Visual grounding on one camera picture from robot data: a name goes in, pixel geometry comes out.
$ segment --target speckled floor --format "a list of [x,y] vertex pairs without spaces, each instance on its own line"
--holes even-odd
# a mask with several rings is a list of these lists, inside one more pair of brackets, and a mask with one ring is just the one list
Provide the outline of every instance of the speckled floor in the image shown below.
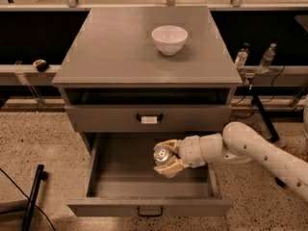
[[[243,122],[267,136],[258,114]],[[274,123],[284,142],[304,146],[302,123]],[[56,230],[308,230],[308,203],[256,162],[215,163],[222,198],[234,207],[222,218],[76,218],[66,206],[81,199],[90,155],[65,113],[0,112],[0,167],[30,193],[37,165],[44,164],[48,179],[41,183],[38,205]],[[0,201],[23,195],[0,173]],[[0,215],[0,230],[19,230],[23,213]],[[35,210],[31,230],[52,230]]]

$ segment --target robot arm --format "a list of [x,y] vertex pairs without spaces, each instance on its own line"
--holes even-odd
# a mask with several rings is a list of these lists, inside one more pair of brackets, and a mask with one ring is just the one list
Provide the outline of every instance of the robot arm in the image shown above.
[[186,167],[201,167],[214,161],[247,162],[255,160],[266,167],[308,202],[308,164],[266,141],[240,122],[227,124],[221,134],[186,137],[154,147],[154,169],[173,177]]

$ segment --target gray cabinet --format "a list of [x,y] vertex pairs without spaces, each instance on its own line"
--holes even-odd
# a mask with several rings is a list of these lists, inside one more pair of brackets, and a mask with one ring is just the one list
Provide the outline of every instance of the gray cabinet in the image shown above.
[[[189,32],[173,57],[151,31],[175,24]],[[159,141],[219,132],[241,78],[206,7],[93,8],[53,80],[90,152],[78,217],[223,216],[211,164],[167,179],[153,169]]]

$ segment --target drawer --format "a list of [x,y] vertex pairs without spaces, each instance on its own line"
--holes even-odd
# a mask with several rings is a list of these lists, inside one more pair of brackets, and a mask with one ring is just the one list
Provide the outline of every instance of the drawer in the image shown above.
[[224,216],[231,200],[218,198],[212,165],[165,178],[153,167],[159,141],[185,133],[96,134],[84,199],[69,200],[78,217]]
[[68,105],[76,132],[221,131],[230,105],[103,106]]

